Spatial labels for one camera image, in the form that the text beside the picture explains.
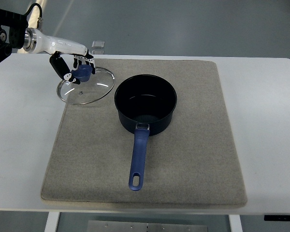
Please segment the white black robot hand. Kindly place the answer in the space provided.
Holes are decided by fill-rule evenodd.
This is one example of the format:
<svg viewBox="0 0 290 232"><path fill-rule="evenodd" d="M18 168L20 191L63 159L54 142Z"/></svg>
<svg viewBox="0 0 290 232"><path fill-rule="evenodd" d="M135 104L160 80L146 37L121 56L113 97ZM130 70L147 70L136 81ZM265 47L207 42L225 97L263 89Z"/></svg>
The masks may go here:
<svg viewBox="0 0 290 232"><path fill-rule="evenodd" d="M46 36L38 29L27 29L30 44L26 50L30 53L46 52L51 55L49 62L56 74L64 81L80 84L89 80L95 73L94 56L85 45L67 39ZM73 70L70 70L62 54L73 56Z"/></svg>

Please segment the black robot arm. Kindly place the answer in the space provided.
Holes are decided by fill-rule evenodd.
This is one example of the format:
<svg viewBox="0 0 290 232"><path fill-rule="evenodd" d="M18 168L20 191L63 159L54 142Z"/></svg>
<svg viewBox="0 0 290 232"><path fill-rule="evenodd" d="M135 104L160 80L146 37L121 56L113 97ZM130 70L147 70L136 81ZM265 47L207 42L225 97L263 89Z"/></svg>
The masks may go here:
<svg viewBox="0 0 290 232"><path fill-rule="evenodd" d="M43 20L40 4L33 3L24 14L0 9L0 63L11 55L13 49L32 48L36 44L27 21L34 7L39 9L37 29L40 29Z"/></svg>

